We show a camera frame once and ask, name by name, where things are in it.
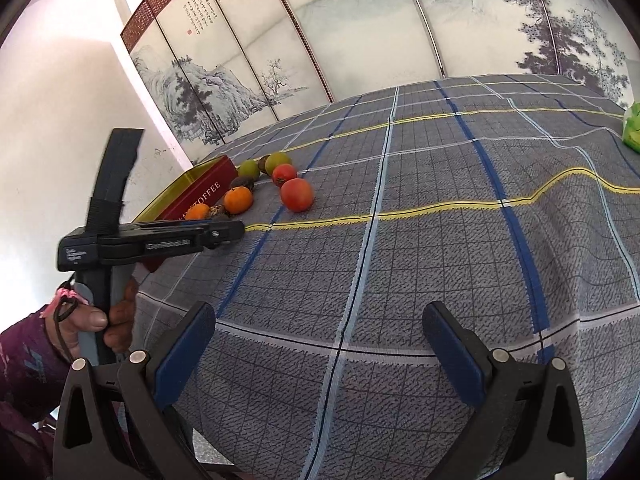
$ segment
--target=chinese calligraphy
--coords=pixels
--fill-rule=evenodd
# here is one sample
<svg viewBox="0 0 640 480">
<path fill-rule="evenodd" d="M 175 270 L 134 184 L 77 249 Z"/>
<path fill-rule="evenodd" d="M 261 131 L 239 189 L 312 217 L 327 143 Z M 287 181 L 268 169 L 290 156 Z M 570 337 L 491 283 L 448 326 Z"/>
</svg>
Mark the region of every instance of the chinese calligraphy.
<svg viewBox="0 0 640 480">
<path fill-rule="evenodd" d="M 211 0 L 188 0 L 182 8 L 187 14 L 192 28 L 187 31 L 187 34 L 200 34 L 204 28 L 213 24 L 218 15 L 213 8 Z"/>
</svg>

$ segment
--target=painted mountain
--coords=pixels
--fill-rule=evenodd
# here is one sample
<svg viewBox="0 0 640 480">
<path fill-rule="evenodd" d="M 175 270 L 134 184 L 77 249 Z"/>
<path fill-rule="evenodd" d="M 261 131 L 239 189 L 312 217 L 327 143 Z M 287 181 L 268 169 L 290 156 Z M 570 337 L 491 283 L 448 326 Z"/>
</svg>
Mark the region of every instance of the painted mountain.
<svg viewBox="0 0 640 480">
<path fill-rule="evenodd" d="M 209 71 L 190 57 L 174 60 L 165 70 L 149 68 L 143 52 L 133 63 L 179 142 L 200 139 L 218 144 L 240 123 L 268 106 L 263 96 L 242 85 L 224 66 Z"/>
</svg>

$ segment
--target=blue stripe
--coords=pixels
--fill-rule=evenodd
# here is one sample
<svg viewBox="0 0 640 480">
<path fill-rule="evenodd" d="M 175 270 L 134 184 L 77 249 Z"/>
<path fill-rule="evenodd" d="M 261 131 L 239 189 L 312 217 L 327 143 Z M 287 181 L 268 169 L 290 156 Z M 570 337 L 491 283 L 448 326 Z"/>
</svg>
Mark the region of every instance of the blue stripe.
<svg viewBox="0 0 640 480">
<path fill-rule="evenodd" d="M 526 83 L 523 83 L 522 81 L 518 81 L 516 78 L 505 74 L 505 76 L 507 76 L 509 79 L 511 79 L 513 82 L 516 82 L 518 84 L 524 85 L 526 86 L 528 89 L 533 90 L 535 93 L 542 95 L 542 97 L 546 97 L 547 99 L 553 99 L 556 103 L 558 103 L 558 106 L 562 108 L 562 110 L 566 110 L 567 112 L 569 112 L 572 116 L 574 116 L 576 119 L 578 119 L 582 124 L 585 124 L 586 126 L 590 126 L 591 128 L 601 128 L 602 126 L 598 126 L 597 124 L 591 124 L 588 123 L 587 121 L 585 121 L 582 117 L 580 117 L 578 114 L 576 114 L 575 112 L 572 112 L 571 110 L 569 110 L 566 106 L 564 106 L 564 104 L 562 104 L 562 101 L 560 99 L 556 99 L 555 97 L 551 97 L 546 95 L 544 92 L 541 92 L 540 90 L 536 90 L 535 88 L 533 88 L 533 86 L 529 86 Z M 620 154 L 620 156 L 622 157 L 622 159 L 625 161 L 625 164 L 627 165 L 627 167 L 634 172 L 635 176 L 640 178 L 640 173 L 638 173 L 636 171 L 636 168 L 634 168 L 631 163 L 627 160 L 626 156 L 624 153 L 622 153 L 622 150 L 620 150 L 620 144 L 618 142 L 618 140 L 616 139 L 616 137 L 611 133 L 611 132 L 607 132 L 609 134 L 609 137 L 611 137 L 611 140 L 613 140 L 613 143 L 616 145 L 616 149 L 618 150 L 618 153 Z"/>
<path fill-rule="evenodd" d="M 354 109 L 355 105 L 358 104 L 360 99 L 362 99 L 362 96 L 360 96 L 360 97 L 358 97 L 356 99 L 356 101 L 353 103 L 353 105 L 351 105 L 351 107 L 347 110 L 347 113 L 345 113 L 345 115 L 342 117 L 342 119 L 340 120 L 338 125 L 334 128 L 334 130 L 331 132 L 331 134 L 329 134 L 329 136 L 327 137 L 325 142 L 322 143 L 322 145 L 320 146 L 320 148 L 318 149 L 318 151 L 314 155 L 314 158 L 311 159 L 311 162 L 306 167 L 307 170 L 312 168 L 313 165 L 316 163 L 316 160 L 318 160 L 318 158 L 320 157 L 321 153 L 324 152 L 324 149 L 326 148 L 326 146 L 329 143 L 329 141 L 331 140 L 331 138 L 340 129 L 340 127 L 342 126 L 342 123 L 349 116 L 349 114 Z M 284 209 L 285 209 L 285 207 L 283 205 L 281 205 L 278 208 L 278 210 L 276 211 L 276 214 L 273 215 L 273 217 L 271 218 L 269 224 L 276 223 L 278 221 L 278 218 L 280 218 L 280 215 L 282 214 Z M 264 246 L 265 241 L 267 241 L 267 238 L 269 237 L 270 233 L 271 233 L 271 231 L 265 231 L 264 234 L 260 237 L 260 240 L 258 241 L 258 244 L 254 247 L 254 250 L 251 251 L 251 254 L 249 254 L 249 257 L 247 258 L 247 260 L 245 261 L 244 265 L 242 266 L 242 269 L 240 269 L 240 273 L 236 276 L 234 282 L 232 283 L 231 288 L 228 290 L 226 296 L 223 298 L 223 300 L 218 305 L 218 309 L 217 309 L 217 313 L 216 313 L 216 316 L 218 318 L 222 317 L 223 314 L 225 313 L 226 308 L 228 307 L 229 303 L 231 303 L 231 300 L 236 295 L 236 292 L 238 291 L 238 288 L 240 287 L 240 285 L 242 283 L 242 280 L 244 280 L 244 277 L 246 276 L 247 272 L 251 268 L 251 265 L 254 262 L 256 256 L 260 253 L 260 250 Z"/>
<path fill-rule="evenodd" d="M 538 362 L 547 364 L 556 355 L 556 348 L 553 345 L 545 346 L 538 350 Z"/>
<path fill-rule="evenodd" d="M 460 111 L 458 110 L 455 102 L 449 98 L 437 81 L 434 81 L 434 83 L 438 90 L 440 90 L 442 96 L 447 100 L 447 103 L 449 103 L 453 113 L 455 113 L 456 121 L 466 138 L 473 141 L 472 144 L 475 147 L 476 152 L 478 152 L 478 156 L 480 157 L 484 170 L 489 177 L 489 181 L 491 181 L 496 198 L 498 198 L 498 200 L 506 199 L 507 196 L 504 191 L 504 187 L 502 186 L 502 182 L 500 181 L 500 177 L 498 177 L 498 173 L 495 171 L 489 155 L 487 155 L 487 152 L 484 150 L 484 146 L 482 146 L 482 143 L 474 137 L 474 134 L 460 116 Z M 538 269 L 533 260 L 533 255 L 531 254 L 531 250 L 527 244 L 527 239 L 522 231 L 520 222 L 513 212 L 513 209 L 511 207 L 503 207 L 500 208 L 500 210 L 502 211 L 504 219 L 509 227 L 511 240 L 513 241 L 516 254 L 518 255 L 518 260 L 520 261 L 520 267 L 522 268 L 522 275 L 525 280 L 527 295 L 529 297 L 533 330 L 534 332 L 539 333 L 541 330 L 549 328 L 549 318 L 546 311 L 545 295 L 543 294 L 542 284 L 540 282 L 540 274 L 538 273 Z"/>
</svg>

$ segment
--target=screw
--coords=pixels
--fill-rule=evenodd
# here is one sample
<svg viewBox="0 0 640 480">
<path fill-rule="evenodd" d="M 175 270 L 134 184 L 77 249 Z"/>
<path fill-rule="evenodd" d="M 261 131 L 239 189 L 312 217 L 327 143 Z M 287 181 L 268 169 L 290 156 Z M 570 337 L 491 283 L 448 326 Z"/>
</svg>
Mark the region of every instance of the screw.
<svg viewBox="0 0 640 480">
<path fill-rule="evenodd" d="M 86 365 L 86 361 L 82 358 L 76 359 L 71 367 L 77 372 L 78 370 L 82 370 Z"/>
<path fill-rule="evenodd" d="M 146 353 L 144 350 L 136 350 L 129 356 L 129 361 L 137 365 L 138 363 L 141 363 L 142 361 L 144 361 L 145 358 L 146 358 Z"/>
<path fill-rule="evenodd" d="M 556 370 L 564 370 L 566 368 L 566 363 L 559 357 L 554 357 L 553 359 L 551 359 L 551 365 Z"/>
<path fill-rule="evenodd" d="M 494 359 L 499 363 L 505 363 L 509 360 L 509 352 L 503 350 L 502 348 L 496 348 L 491 355 L 494 356 Z"/>
</svg>

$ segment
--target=finger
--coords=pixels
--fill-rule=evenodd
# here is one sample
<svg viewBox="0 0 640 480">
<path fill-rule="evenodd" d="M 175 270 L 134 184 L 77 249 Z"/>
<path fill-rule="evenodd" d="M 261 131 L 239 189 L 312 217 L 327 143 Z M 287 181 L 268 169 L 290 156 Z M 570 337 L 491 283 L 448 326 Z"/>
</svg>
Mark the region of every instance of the finger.
<svg viewBox="0 0 640 480">
<path fill-rule="evenodd" d="M 136 304 L 133 301 L 121 301 L 109 309 L 109 321 L 112 325 L 120 325 L 133 321 Z"/>
<path fill-rule="evenodd" d="M 133 322 L 110 326 L 104 332 L 104 344 L 114 352 L 124 352 L 131 346 Z"/>
<path fill-rule="evenodd" d="M 138 282 L 131 278 L 127 283 L 127 288 L 124 290 L 124 299 L 127 301 L 134 301 L 136 294 L 138 293 Z"/>
<path fill-rule="evenodd" d="M 107 315 L 103 311 L 94 306 L 79 305 L 68 317 L 65 328 L 75 332 L 100 332 L 106 326 Z"/>
</svg>

